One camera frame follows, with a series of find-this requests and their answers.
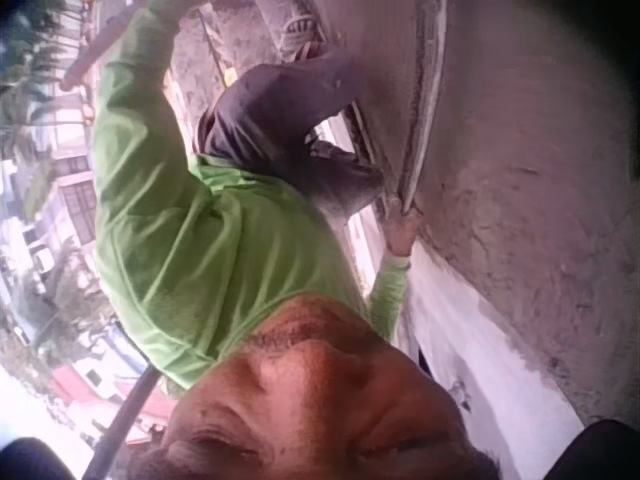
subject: window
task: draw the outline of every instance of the window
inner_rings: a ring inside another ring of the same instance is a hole
[[[91,181],[63,187],[69,216],[76,229],[81,245],[96,239],[96,192]]]
[[[94,387],[97,387],[102,383],[102,378],[95,370],[89,370],[87,372],[87,380],[89,380]]]
[[[89,162],[86,156],[62,158],[53,163],[53,169],[57,177],[64,177],[74,173],[87,172]]]
[[[22,232],[22,236],[24,237],[24,241],[27,245],[31,245],[32,243],[38,241],[38,235],[36,234],[35,228],[25,230],[24,232]]]

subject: tree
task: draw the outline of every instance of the tree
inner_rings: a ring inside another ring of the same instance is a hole
[[[58,32],[66,32],[56,21],[72,6],[64,0],[26,2],[6,28],[0,40],[0,153],[2,159],[15,158],[16,147],[28,144],[35,127],[58,125],[42,122],[55,111],[48,92],[60,82],[55,70],[60,68],[59,54],[68,46],[55,40]],[[38,111],[39,107],[52,108]],[[80,124],[83,122],[64,122]]]
[[[38,327],[31,348],[51,366],[100,358],[94,347],[113,310],[81,250],[68,240],[44,283],[35,278],[30,273],[21,279],[15,301],[18,312]]]

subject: pole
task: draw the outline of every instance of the pole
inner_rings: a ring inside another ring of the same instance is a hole
[[[104,480],[107,477],[129,430],[151,396],[151,392],[161,375],[153,366],[149,366],[140,376],[122,407],[118,410],[111,426],[107,429],[107,433],[98,442],[95,454],[82,480]]]

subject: man's arm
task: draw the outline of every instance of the man's arm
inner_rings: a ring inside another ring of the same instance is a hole
[[[219,308],[215,288],[227,286],[209,279],[205,300],[194,301],[202,293],[199,252],[211,249],[223,225],[202,215],[210,193],[188,172],[163,93],[178,22],[199,3],[154,0],[136,13],[104,69],[94,135],[101,279],[127,333],[184,386],[211,365],[216,324],[203,312]],[[224,271],[226,259],[219,261]]]
[[[400,309],[407,301],[408,271],[408,257],[396,257],[387,252],[369,296],[371,323],[387,340],[393,337]]]
[[[163,82],[193,0],[154,0],[134,17],[102,75],[94,134],[99,223],[187,207],[199,184]]]
[[[403,215],[400,198],[389,200],[388,215],[383,225],[387,252],[369,296],[371,323],[387,340],[393,336],[400,309],[407,301],[407,272],[421,223],[422,215],[418,210],[412,209]]]

